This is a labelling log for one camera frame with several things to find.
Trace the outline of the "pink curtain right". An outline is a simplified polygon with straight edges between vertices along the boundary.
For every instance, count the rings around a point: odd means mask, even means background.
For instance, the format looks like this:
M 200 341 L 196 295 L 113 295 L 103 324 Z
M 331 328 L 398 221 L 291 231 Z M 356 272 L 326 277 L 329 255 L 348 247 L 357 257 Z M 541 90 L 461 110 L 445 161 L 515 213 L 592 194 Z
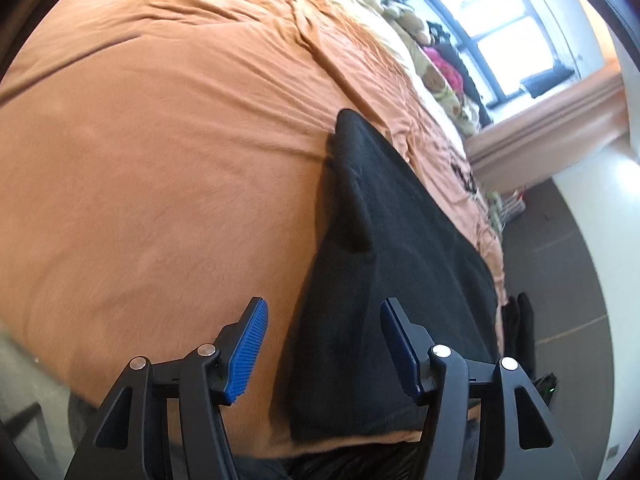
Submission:
M 483 188 L 506 193 L 559 174 L 628 131 L 623 74 L 612 62 L 472 136 L 464 149 Z

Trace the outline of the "stack of folded black clothes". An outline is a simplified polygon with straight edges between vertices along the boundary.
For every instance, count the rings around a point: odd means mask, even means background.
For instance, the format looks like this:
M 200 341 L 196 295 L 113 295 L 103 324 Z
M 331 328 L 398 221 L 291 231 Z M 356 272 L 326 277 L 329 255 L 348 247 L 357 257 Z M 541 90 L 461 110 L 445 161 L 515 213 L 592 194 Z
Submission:
M 527 376 L 536 378 L 534 310 L 526 292 L 511 296 L 501 308 L 504 355 L 517 360 Z

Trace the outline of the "plush toy pile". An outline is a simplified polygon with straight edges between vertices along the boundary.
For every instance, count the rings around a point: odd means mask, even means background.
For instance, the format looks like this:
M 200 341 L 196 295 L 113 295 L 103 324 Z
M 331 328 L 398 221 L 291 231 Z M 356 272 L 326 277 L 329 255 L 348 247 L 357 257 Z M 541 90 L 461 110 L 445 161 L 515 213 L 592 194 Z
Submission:
M 492 124 L 492 118 L 480 96 L 475 80 L 450 35 L 441 24 L 425 21 L 405 3 L 382 4 L 382 15 L 392 26 L 402 28 L 439 68 L 454 90 L 462 91 L 480 109 L 480 130 Z

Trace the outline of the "black framed window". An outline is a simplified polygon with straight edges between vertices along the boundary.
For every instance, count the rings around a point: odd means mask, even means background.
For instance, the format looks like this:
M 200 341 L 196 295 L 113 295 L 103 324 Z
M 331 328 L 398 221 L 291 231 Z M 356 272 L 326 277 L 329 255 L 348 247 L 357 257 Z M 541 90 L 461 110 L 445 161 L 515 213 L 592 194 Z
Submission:
M 532 0 L 397 0 L 458 51 L 483 104 L 498 110 L 578 81 L 575 61 L 552 38 Z

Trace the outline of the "bear print pillow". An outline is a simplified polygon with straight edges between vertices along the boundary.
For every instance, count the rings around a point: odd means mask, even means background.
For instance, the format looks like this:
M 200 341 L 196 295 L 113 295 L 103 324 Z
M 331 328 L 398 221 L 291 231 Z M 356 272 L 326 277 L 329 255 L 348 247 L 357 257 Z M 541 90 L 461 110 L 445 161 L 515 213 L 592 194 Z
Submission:
M 419 45 L 399 26 L 398 36 L 409 51 L 416 73 L 424 87 L 439 102 L 446 115 L 456 126 L 462 139 L 480 132 L 480 109 L 462 91 L 454 90 L 439 68 L 424 53 Z

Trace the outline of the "black drawstring pants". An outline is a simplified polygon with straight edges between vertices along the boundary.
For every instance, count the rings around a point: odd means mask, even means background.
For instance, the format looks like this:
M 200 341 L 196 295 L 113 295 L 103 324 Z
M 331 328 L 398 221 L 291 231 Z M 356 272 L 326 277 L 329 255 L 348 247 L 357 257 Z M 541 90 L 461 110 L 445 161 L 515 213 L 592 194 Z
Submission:
M 381 330 L 384 300 L 467 359 L 498 356 L 498 306 L 484 259 L 397 151 L 353 110 L 331 143 L 336 214 L 300 317 L 288 383 L 297 441 L 418 430 Z

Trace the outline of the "orange bed blanket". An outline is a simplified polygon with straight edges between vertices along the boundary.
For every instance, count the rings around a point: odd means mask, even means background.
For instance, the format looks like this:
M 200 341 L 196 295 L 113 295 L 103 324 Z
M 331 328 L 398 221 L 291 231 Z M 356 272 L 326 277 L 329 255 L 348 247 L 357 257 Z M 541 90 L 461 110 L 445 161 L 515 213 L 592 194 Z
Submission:
M 99 404 L 129 359 L 184 356 L 259 296 L 265 342 L 224 416 L 235 453 L 418 440 L 422 426 L 291 432 L 288 383 L 336 214 L 342 110 L 382 134 L 484 259 L 499 356 L 502 249 L 462 142 L 362 0 L 61 0 L 1 85 L 4 326 Z

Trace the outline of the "striped items on nightstand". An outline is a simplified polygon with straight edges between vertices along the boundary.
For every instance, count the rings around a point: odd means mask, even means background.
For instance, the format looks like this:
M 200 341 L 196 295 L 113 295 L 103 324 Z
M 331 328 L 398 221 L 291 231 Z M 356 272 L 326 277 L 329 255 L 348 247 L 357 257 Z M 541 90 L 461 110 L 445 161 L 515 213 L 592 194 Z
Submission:
M 521 190 L 514 190 L 510 194 L 486 193 L 485 202 L 488 207 L 489 222 L 499 235 L 526 209 L 524 192 Z

